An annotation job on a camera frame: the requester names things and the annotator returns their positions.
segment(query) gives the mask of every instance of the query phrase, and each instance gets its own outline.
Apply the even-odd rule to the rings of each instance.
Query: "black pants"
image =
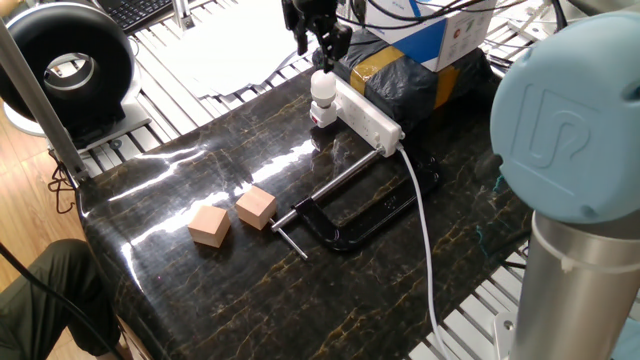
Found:
[[[76,304],[113,346],[118,343],[118,320],[85,242],[61,240],[52,243],[29,266],[29,271]],[[67,326],[82,350],[94,356],[108,352],[84,324],[24,277],[19,277],[0,293],[2,360],[45,360]]]

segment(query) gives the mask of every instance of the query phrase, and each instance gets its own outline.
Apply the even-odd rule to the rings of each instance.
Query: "white cable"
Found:
[[[420,192],[420,184],[418,184],[418,178],[416,178],[416,174],[413,171],[413,166],[411,166],[411,161],[409,161],[409,157],[404,151],[404,147],[402,146],[402,144],[398,144],[397,149],[398,151],[400,151],[402,157],[404,158],[404,161],[407,163],[409,174],[411,174],[411,180],[413,180],[413,186],[416,188],[416,198],[418,199],[418,210],[420,211],[420,223],[422,224],[422,235],[424,237],[424,248],[427,259],[427,297],[429,303],[429,318],[431,319],[431,327],[433,328],[433,334],[436,336],[436,340],[438,342],[438,346],[442,351],[442,355],[446,360],[451,360],[451,358],[449,357],[449,352],[442,342],[442,335],[440,334],[438,322],[436,321],[435,305],[433,304],[433,266],[431,265],[431,245],[429,244],[429,233],[427,232],[427,220],[424,216],[424,206],[422,205],[422,193]]]

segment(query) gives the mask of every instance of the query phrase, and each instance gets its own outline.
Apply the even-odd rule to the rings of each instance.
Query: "glossy table surface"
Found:
[[[156,359],[393,359],[431,331],[417,207],[360,250],[336,253],[299,221],[279,235],[243,224],[234,204],[255,184],[278,214],[370,151],[348,128],[309,121],[310,72],[216,121],[83,183],[79,211],[117,312]],[[424,196],[436,308],[449,313],[527,232],[529,210],[490,157],[492,91],[469,94],[407,140],[433,154],[440,185]],[[342,223],[408,176],[380,159],[323,203]],[[229,210],[220,249],[186,225],[200,205]]]

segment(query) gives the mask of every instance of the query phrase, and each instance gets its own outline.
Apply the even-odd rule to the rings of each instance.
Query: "power strip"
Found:
[[[336,79],[336,99],[338,117],[349,125],[374,149],[382,147],[384,157],[396,152],[398,142],[404,139],[402,128],[380,111],[362,94],[353,89],[340,77]]]

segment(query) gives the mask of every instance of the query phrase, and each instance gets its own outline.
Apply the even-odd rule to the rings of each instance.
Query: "wooden cube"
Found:
[[[189,233],[193,241],[219,248],[230,226],[227,210],[202,206],[189,224]]]
[[[262,230],[276,214],[276,198],[253,186],[238,200],[236,210],[240,220]]]

